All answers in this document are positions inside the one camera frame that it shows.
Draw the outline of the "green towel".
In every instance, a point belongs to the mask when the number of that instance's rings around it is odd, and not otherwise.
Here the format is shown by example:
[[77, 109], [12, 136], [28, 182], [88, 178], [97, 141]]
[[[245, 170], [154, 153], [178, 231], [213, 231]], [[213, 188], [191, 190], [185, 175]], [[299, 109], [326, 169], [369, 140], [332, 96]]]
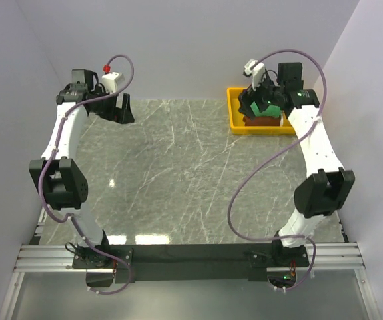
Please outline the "green towel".
[[256, 102], [252, 102], [250, 108], [255, 117], [280, 118], [282, 115], [281, 108], [277, 105], [268, 105], [264, 111], [261, 111]]

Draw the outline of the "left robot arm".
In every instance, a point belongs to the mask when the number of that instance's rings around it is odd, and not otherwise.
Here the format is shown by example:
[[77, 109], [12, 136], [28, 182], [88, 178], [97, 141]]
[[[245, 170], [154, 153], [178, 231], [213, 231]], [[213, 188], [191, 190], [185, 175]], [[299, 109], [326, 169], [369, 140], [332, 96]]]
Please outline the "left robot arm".
[[[119, 124], [134, 122], [130, 96], [119, 96], [122, 73], [108, 65], [99, 77], [88, 69], [74, 69], [71, 82], [56, 96], [57, 117], [48, 146], [40, 159], [29, 163], [29, 173], [46, 214], [68, 224], [78, 237], [73, 245], [76, 259], [103, 268], [112, 261], [105, 232], [93, 217], [87, 198], [89, 185], [75, 162], [81, 130], [90, 114]], [[122, 105], [117, 105], [121, 98]]]

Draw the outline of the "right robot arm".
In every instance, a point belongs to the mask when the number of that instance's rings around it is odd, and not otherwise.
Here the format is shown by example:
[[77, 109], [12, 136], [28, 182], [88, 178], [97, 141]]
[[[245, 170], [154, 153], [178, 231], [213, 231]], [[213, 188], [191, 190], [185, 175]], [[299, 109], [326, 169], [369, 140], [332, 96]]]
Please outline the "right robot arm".
[[300, 62], [279, 63], [273, 81], [258, 61], [251, 59], [244, 74], [250, 86], [238, 96], [239, 111], [250, 120], [277, 107], [291, 124], [306, 165], [306, 179], [294, 191], [294, 211], [272, 240], [271, 258], [279, 266], [304, 255], [304, 244], [325, 218], [341, 209], [355, 182], [352, 170], [337, 158], [322, 120], [325, 98], [304, 88]]

